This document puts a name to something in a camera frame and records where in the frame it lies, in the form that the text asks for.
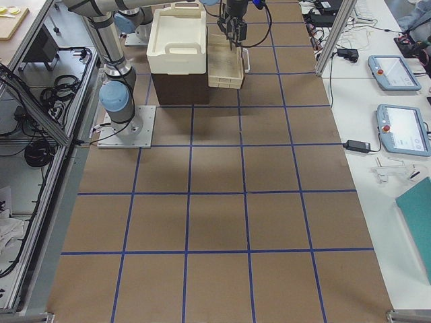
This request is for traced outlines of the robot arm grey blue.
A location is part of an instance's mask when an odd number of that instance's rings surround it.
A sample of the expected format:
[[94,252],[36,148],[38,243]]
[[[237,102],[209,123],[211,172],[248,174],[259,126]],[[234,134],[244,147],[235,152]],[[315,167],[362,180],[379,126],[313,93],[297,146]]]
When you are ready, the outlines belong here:
[[209,53],[205,6],[215,1],[66,1],[82,16],[104,64],[98,98],[110,117],[112,134],[134,138],[143,130],[135,105],[136,71],[119,32],[149,26],[147,60],[163,106],[209,104]]

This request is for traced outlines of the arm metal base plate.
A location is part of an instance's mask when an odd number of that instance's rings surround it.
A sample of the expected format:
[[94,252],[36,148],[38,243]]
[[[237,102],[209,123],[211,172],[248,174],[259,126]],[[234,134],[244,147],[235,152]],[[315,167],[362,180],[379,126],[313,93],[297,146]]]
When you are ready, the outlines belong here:
[[128,34],[125,39],[126,47],[146,47],[150,39],[149,34],[132,33]]
[[156,106],[137,106],[135,116],[129,125],[123,130],[124,125],[111,123],[106,112],[104,122],[107,127],[102,127],[100,140],[96,142],[99,148],[145,148],[152,146],[152,135],[156,117]]

